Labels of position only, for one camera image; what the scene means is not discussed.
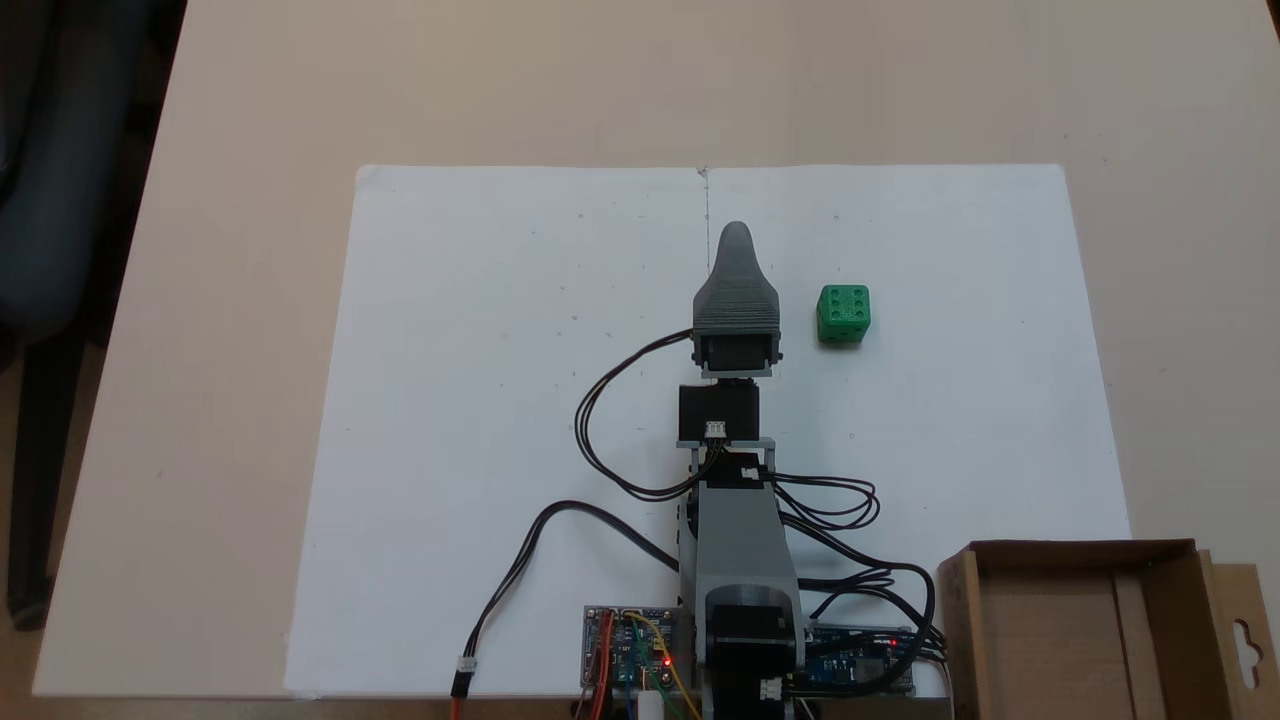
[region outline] cardboard box flap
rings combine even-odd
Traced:
[[[1213,587],[1219,637],[1229,643],[1226,652],[1231,705],[1238,717],[1253,720],[1275,717],[1280,710],[1280,671],[1276,669],[1271,626],[1262,603],[1262,587],[1254,565],[1213,564]],[[1252,667],[1240,666],[1236,646],[1236,623],[1244,642],[1256,651]],[[1254,657],[1245,659],[1253,661]],[[1245,683],[1245,675],[1252,682]]]
[[[978,570],[1116,570],[1196,552],[1196,541],[979,541],[969,543]]]

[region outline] table surface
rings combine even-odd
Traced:
[[[371,163],[1060,163],[1134,533],[1276,611],[1277,82],[1263,0],[192,0],[36,692],[284,694]]]

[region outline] gray 3d printed part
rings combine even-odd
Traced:
[[[781,337],[778,291],[760,272],[751,231],[735,220],[694,296],[694,363],[704,378],[768,377],[782,359]]]

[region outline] red wire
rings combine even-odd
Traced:
[[[600,714],[604,712],[604,693],[612,692],[609,689],[609,656],[613,647],[613,611],[607,612],[609,616],[600,625],[600,632],[604,633],[604,639],[600,643],[600,683],[596,685],[595,697],[591,701],[591,720],[600,720]]]

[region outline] blue circuit board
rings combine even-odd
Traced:
[[[886,629],[899,630],[900,628],[815,624],[805,632],[805,644],[826,643],[858,633]],[[884,639],[864,647],[833,652],[823,657],[806,657],[805,665],[809,669],[810,682],[852,687],[883,675],[884,670],[901,657],[904,651],[905,643]],[[888,692],[911,693],[914,689],[915,683],[911,680],[911,669],[908,667],[906,673],[893,682]]]

